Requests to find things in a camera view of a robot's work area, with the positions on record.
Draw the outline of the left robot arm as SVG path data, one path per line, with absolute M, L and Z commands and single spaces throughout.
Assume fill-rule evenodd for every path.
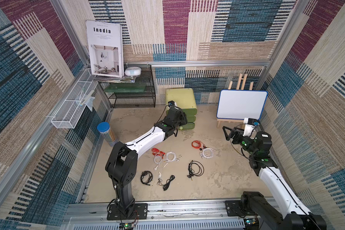
M 116 193 L 114 204 L 124 217 L 131 218 L 134 212 L 135 199 L 131 181 L 136 175 L 138 159 L 170 136 L 177 136 L 179 127 L 187 124 L 186 114 L 176 102 L 169 101 L 167 107 L 167 115 L 147 133 L 127 143 L 116 143 L 105 165 Z

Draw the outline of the red earphones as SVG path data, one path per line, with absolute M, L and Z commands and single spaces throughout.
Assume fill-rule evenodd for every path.
M 192 143 L 191 143 L 191 146 L 195 149 L 199 149 L 199 150 L 203 150 L 206 148 L 205 144 L 199 140 L 194 140 Z
M 165 154 L 166 154 L 165 152 L 160 151 L 160 150 L 157 149 L 157 148 L 152 148 L 151 151 L 152 151 L 152 154 L 153 154 L 154 156 L 160 156 L 162 159 L 164 159 Z

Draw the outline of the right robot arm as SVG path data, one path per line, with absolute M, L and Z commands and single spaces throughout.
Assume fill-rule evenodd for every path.
M 326 221 L 313 214 L 296 196 L 284 180 L 277 164 L 270 157 L 271 135 L 259 131 L 254 138 L 246 136 L 244 129 L 223 126 L 225 139 L 240 145 L 239 154 L 249 153 L 247 160 L 255 174 L 264 182 L 276 201 L 279 210 L 271 206 L 259 192 L 244 191 L 239 207 L 244 212 L 259 215 L 272 230 L 325 230 Z

